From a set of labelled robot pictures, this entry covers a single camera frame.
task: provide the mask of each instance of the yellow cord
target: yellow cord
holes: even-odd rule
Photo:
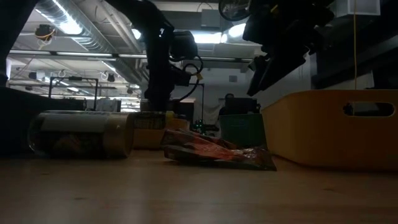
[[[53,30],[52,30],[52,32],[51,32],[51,33],[49,33],[49,34],[47,34],[47,35],[44,35],[44,36],[37,36],[37,35],[36,35],[36,37],[37,37],[37,38],[45,38],[45,37],[50,37],[50,36],[51,36],[51,35],[52,35],[54,32],[55,32],[55,29],[53,29]]]
[[[358,76],[358,64],[356,61],[356,0],[354,0],[354,70],[354,84],[356,90],[356,77]]]

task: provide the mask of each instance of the plastic wrapper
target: plastic wrapper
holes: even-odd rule
[[[228,141],[191,131],[166,130],[162,149],[166,158],[189,164],[227,162],[230,167],[276,171],[265,147],[241,149]]]

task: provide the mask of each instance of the lamp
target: lamp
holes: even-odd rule
[[[114,74],[109,74],[108,75],[108,82],[114,82]]]
[[[231,37],[239,37],[240,35],[243,35],[245,27],[246,27],[246,23],[233,26],[229,29],[228,34]]]

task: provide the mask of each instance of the bin handle hole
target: bin handle hole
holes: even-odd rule
[[[350,102],[344,105],[343,112],[347,116],[389,117],[395,108],[390,103]]]

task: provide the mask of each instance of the storage bin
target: storage bin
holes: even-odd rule
[[[221,137],[241,147],[266,143],[261,114],[220,116]]]
[[[311,90],[262,110],[269,150],[299,164],[348,170],[398,170],[398,116],[348,116],[347,103],[390,103],[394,90]]]
[[[190,122],[185,119],[171,118],[166,122],[165,129],[135,129],[134,149],[160,149],[163,135],[166,129],[189,130]]]

